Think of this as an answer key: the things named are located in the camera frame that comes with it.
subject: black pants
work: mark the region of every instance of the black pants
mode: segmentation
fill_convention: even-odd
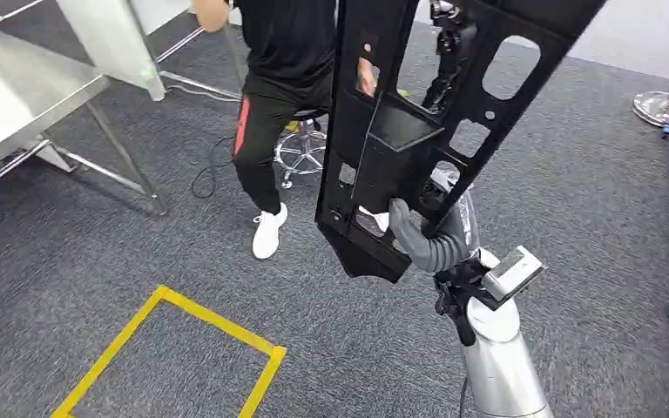
[[[234,138],[234,166],[242,189],[265,212],[280,210],[273,170],[274,148],[280,133],[300,110],[326,109],[332,104],[332,73],[306,88],[294,88],[247,75]]]

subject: round metal base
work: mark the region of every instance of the round metal base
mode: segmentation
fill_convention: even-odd
[[[291,146],[294,141],[300,142],[298,146]],[[275,147],[275,160],[289,173],[289,176],[290,173],[321,172],[326,145],[327,135],[322,132],[294,132],[287,135]]]
[[[642,120],[655,126],[664,126],[669,120],[669,93],[647,91],[632,101],[632,110]]]

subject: cable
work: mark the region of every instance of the cable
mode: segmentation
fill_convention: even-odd
[[[230,159],[224,164],[214,164],[214,150],[216,149],[217,146],[222,144],[225,141],[228,141],[234,137],[229,137],[229,138],[222,138],[219,141],[216,142],[216,144],[212,145],[211,151],[209,151],[209,160],[211,161],[211,164],[202,169],[199,174],[196,174],[196,178],[193,179],[191,182],[191,194],[196,198],[196,199],[209,199],[214,195],[214,192],[217,190],[217,174],[214,171],[215,168],[223,168],[226,167],[230,164],[232,164],[233,159],[232,159],[232,153],[230,152]],[[196,191],[196,183],[199,181],[201,176],[205,172],[211,172],[211,183],[212,183],[212,190],[206,194],[202,194]]]
[[[236,102],[240,101],[237,98],[223,98],[221,96],[215,96],[212,93],[208,93],[206,91],[191,90],[191,89],[188,89],[188,88],[186,88],[182,85],[178,85],[178,84],[171,84],[171,85],[168,86],[168,89],[178,89],[180,91],[185,91],[188,94],[195,94],[195,95],[198,95],[198,96],[207,96],[208,98],[212,98],[214,100],[219,100],[220,102],[235,102],[236,103]]]
[[[457,410],[457,418],[463,418],[463,407],[465,407],[465,393],[468,392],[468,375],[463,379],[463,389],[460,391],[460,408]]]

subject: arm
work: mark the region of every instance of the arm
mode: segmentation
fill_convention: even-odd
[[[193,11],[204,30],[215,32],[229,18],[229,0],[193,0]]]

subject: white sneaker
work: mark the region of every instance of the white sneaker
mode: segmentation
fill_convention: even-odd
[[[253,222],[258,224],[258,230],[255,231],[253,238],[253,255],[256,259],[268,259],[278,249],[278,229],[286,222],[286,218],[288,209],[281,203],[277,215],[264,211],[253,219]]]

